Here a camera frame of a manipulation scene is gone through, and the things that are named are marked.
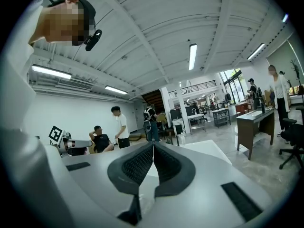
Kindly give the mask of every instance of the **ceiling light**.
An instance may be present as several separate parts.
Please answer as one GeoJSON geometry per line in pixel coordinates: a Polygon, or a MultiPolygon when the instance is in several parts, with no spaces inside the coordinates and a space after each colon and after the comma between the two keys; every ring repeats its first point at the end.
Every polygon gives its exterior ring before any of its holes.
{"type": "Polygon", "coordinates": [[[253,53],[251,53],[251,55],[249,57],[247,57],[247,60],[250,60],[260,49],[263,48],[264,45],[265,45],[264,43],[259,45],[259,47],[257,49],[255,49],[255,51],[253,53]]]}
{"type": "Polygon", "coordinates": [[[196,45],[196,44],[190,45],[189,70],[192,70],[194,68],[195,57],[196,57],[196,49],[197,48],[198,48],[198,45],[196,45]]]}
{"type": "Polygon", "coordinates": [[[285,16],[284,16],[284,18],[283,18],[282,22],[283,22],[283,23],[285,23],[287,19],[288,19],[288,13],[287,13],[287,14],[285,14],[285,16]]]}
{"type": "Polygon", "coordinates": [[[51,75],[54,75],[54,76],[67,78],[67,79],[70,79],[71,76],[72,76],[71,74],[67,74],[67,73],[64,73],[62,71],[51,69],[51,68],[45,67],[45,66],[40,66],[40,65],[37,65],[37,64],[33,64],[32,69],[33,69],[33,71],[36,71],[36,72],[39,72],[39,73],[51,74],[51,75]]]}
{"type": "Polygon", "coordinates": [[[115,91],[117,93],[121,93],[123,95],[126,95],[128,93],[128,92],[125,92],[125,91],[120,90],[120,89],[113,88],[113,87],[108,86],[108,85],[105,87],[105,89],[112,90],[112,91],[115,91]]]}

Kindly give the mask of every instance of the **baseball cap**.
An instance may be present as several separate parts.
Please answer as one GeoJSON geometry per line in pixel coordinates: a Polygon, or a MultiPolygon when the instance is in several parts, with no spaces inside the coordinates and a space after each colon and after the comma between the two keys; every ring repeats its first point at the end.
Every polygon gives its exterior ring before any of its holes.
{"type": "Polygon", "coordinates": [[[84,43],[90,37],[90,32],[94,33],[95,31],[94,17],[96,11],[94,7],[87,0],[79,0],[77,5],[78,9],[83,9],[84,11],[84,33],[81,36],[73,38],[73,46],[79,46],[84,43]]]}

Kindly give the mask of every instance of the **black office chair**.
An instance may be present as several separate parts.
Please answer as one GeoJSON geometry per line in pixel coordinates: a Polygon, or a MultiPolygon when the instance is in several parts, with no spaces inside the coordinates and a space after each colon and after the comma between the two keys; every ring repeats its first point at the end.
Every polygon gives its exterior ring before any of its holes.
{"type": "Polygon", "coordinates": [[[300,150],[301,148],[304,148],[304,126],[300,124],[295,124],[297,121],[293,119],[284,118],[283,121],[287,122],[290,125],[290,128],[284,132],[282,132],[281,137],[286,139],[287,141],[290,141],[291,146],[293,146],[292,149],[280,149],[280,153],[286,152],[290,153],[291,155],[288,157],[286,161],[284,161],[283,164],[279,166],[279,169],[281,170],[284,165],[289,162],[294,156],[297,158],[297,160],[300,163],[301,169],[299,174],[303,171],[304,166],[303,162],[301,160],[300,154],[304,154],[304,150],[300,150]]]}

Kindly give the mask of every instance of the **railing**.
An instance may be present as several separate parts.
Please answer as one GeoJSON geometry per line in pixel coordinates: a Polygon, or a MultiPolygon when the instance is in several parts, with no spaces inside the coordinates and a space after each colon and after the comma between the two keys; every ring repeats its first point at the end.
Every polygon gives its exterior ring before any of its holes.
{"type": "MultiPolygon", "coordinates": [[[[186,88],[182,88],[182,89],[180,89],[180,91],[181,91],[181,94],[184,95],[184,94],[196,92],[196,91],[199,91],[202,89],[207,89],[207,88],[211,88],[211,87],[215,87],[215,86],[217,86],[217,84],[215,83],[215,80],[212,80],[212,81],[208,81],[208,82],[201,83],[198,85],[194,85],[194,86],[192,85],[192,86],[189,86],[186,88]]],[[[171,98],[176,97],[177,96],[176,90],[169,92],[169,96],[171,98]]]]}

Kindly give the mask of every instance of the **woman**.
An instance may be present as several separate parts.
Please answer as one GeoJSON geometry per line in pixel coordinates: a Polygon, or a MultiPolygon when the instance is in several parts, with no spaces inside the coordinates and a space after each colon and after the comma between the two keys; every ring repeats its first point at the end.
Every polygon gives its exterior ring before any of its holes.
{"type": "Polygon", "coordinates": [[[275,93],[275,108],[279,114],[279,120],[281,125],[281,132],[288,129],[288,124],[283,121],[283,118],[288,118],[288,101],[287,101],[287,92],[289,86],[287,80],[283,75],[279,75],[276,72],[276,68],[273,65],[268,67],[269,75],[273,76],[273,81],[269,86],[269,91],[273,90],[275,93]]]}

